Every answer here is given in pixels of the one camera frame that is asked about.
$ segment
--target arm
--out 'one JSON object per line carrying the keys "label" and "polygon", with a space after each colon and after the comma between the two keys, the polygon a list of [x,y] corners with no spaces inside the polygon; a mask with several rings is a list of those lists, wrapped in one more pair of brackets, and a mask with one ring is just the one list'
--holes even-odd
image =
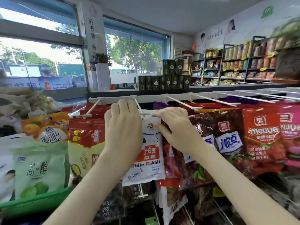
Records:
{"label": "arm", "polygon": [[185,109],[169,107],[153,115],[170,127],[157,125],[171,146],[199,162],[214,178],[248,225],[295,225],[300,222],[248,180],[194,129]]}
{"label": "arm", "polygon": [[105,113],[105,147],[96,164],[44,225],[90,225],[108,193],[141,152],[142,121],[135,102],[120,100]]}

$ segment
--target green candy bag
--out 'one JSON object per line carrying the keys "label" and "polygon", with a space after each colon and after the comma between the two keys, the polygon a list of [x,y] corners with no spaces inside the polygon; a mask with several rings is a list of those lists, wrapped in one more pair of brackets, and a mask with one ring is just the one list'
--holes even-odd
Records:
{"label": "green candy bag", "polygon": [[16,164],[16,199],[33,197],[63,189],[67,184],[70,164],[68,143],[32,141],[24,148],[13,149]]}

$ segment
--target glass window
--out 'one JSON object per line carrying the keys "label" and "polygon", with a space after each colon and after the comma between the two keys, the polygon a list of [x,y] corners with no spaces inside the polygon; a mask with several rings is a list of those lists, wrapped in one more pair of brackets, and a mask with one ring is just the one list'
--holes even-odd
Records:
{"label": "glass window", "polygon": [[111,59],[111,83],[134,83],[138,74],[157,74],[157,62],[169,59],[166,35],[104,18],[107,54]]}
{"label": "glass window", "polygon": [[74,7],[56,0],[0,0],[0,19],[78,35]]}
{"label": "glass window", "polygon": [[85,87],[81,49],[0,37],[0,86]]}

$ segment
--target green plastic tray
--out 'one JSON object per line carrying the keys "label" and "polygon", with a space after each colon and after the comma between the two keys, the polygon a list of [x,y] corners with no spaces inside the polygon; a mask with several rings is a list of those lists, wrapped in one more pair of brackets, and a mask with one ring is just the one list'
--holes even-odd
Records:
{"label": "green plastic tray", "polygon": [[44,212],[57,208],[70,194],[71,190],[62,189],[51,193],[43,193],[34,197],[13,200],[0,204],[1,214],[10,219],[18,216]]}

